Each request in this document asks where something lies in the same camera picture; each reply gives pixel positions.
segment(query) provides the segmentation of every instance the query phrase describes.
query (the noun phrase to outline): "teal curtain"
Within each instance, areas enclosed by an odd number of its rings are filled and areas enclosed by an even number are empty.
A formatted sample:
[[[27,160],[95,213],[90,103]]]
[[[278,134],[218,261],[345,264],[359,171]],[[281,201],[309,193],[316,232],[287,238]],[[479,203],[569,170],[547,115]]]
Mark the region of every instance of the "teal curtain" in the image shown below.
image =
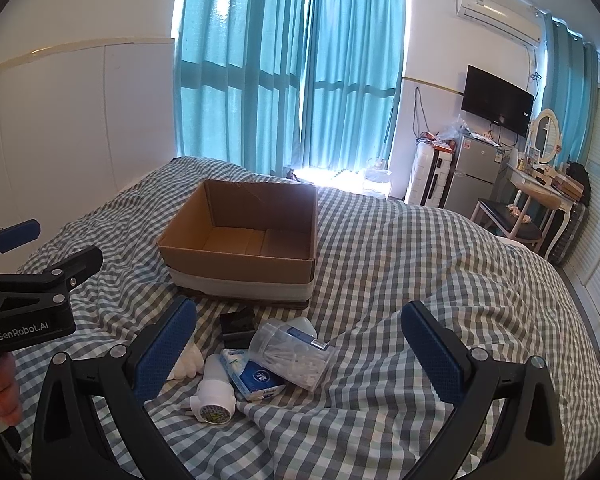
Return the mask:
[[[548,63],[542,108],[555,112],[562,131],[556,160],[584,164],[598,104],[598,51],[550,14],[544,22]]]
[[[181,155],[280,174],[299,142],[304,0],[185,0]]]
[[[406,0],[311,0],[301,159],[365,168],[391,150]]]

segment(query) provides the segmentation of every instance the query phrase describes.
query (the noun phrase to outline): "checkered bedspread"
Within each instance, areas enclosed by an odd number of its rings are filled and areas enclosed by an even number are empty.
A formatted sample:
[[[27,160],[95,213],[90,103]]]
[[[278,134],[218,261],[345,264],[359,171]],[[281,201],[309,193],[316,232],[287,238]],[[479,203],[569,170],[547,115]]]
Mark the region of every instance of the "checkered bedspread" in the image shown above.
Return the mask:
[[[88,244],[104,253],[102,270],[72,293],[77,331],[16,353],[27,459],[52,355],[94,357],[129,343],[176,294],[155,240],[205,178],[270,179],[216,160],[176,159],[66,225],[24,265],[40,272]],[[545,356],[560,404],[566,477],[589,464],[600,448],[600,368],[567,290],[544,260],[440,209],[319,189],[318,210],[317,279],[304,313],[320,339],[337,346],[337,358],[314,394],[289,386],[261,404],[240,402],[220,428],[180,408],[200,377],[169,383],[146,408],[195,478],[402,478],[450,413],[400,331],[400,309],[410,300],[422,300],[465,344],[484,346],[495,358]],[[194,338],[203,355],[221,349],[216,320],[235,307],[200,303]],[[297,314],[257,312],[262,319]],[[136,471],[106,404],[99,399],[96,406],[119,462]],[[500,407],[494,406],[464,472],[477,466]]]

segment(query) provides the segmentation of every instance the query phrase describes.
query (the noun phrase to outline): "blue tissue package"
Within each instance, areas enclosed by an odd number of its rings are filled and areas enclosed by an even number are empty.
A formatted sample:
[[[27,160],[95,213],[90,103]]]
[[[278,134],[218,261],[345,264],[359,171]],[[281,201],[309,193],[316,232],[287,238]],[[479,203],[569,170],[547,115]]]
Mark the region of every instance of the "blue tissue package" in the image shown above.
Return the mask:
[[[245,400],[269,399],[285,389],[285,380],[251,361],[248,350],[224,349],[220,362]]]

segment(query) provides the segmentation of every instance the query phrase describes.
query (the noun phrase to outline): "chair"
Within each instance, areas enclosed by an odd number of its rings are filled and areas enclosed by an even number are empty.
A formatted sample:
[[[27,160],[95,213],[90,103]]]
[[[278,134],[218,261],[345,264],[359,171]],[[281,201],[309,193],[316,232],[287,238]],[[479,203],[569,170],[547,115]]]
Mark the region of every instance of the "chair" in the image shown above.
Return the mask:
[[[475,205],[471,221],[477,223],[478,215],[480,212],[483,212],[488,216],[491,222],[496,224],[508,239],[515,240],[528,246],[533,246],[534,252],[539,253],[540,247],[542,247],[542,243],[549,231],[549,226],[554,219],[555,212],[560,207],[560,198],[550,191],[542,189],[541,186],[517,184],[516,187],[518,188],[518,194],[514,201],[515,204],[518,204],[520,196],[523,193],[527,196],[525,205],[518,218],[515,218],[515,216],[510,213],[507,203],[480,199]],[[522,219],[528,211],[532,200],[536,200],[536,202],[547,209],[540,227],[536,226],[533,222],[529,224],[522,223]]]

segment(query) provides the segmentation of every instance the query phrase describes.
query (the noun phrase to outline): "silver mini fridge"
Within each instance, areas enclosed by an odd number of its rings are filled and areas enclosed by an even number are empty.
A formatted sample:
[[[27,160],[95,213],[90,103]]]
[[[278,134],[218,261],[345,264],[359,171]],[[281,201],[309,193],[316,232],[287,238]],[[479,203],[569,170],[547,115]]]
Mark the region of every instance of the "silver mini fridge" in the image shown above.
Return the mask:
[[[471,218],[479,198],[489,199],[504,151],[487,142],[463,136],[452,165],[453,175],[443,195],[444,209]]]

